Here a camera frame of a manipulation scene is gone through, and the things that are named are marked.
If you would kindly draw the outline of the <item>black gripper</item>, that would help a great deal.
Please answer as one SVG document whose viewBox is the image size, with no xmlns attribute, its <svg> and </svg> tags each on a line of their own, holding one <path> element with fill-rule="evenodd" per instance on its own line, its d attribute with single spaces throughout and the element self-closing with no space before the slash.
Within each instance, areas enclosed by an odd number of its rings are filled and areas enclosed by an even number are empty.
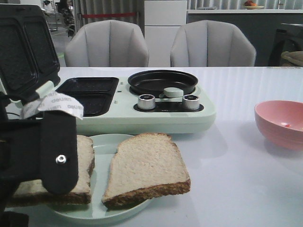
<svg viewBox="0 0 303 227">
<path fill-rule="evenodd" d="M 0 95 L 0 225 L 27 227 L 28 215 L 5 212 L 22 182 L 42 179 L 52 194 L 67 194 L 78 181 L 75 117 L 61 111 L 36 120 L 10 120 L 9 96 Z"/>
</svg>

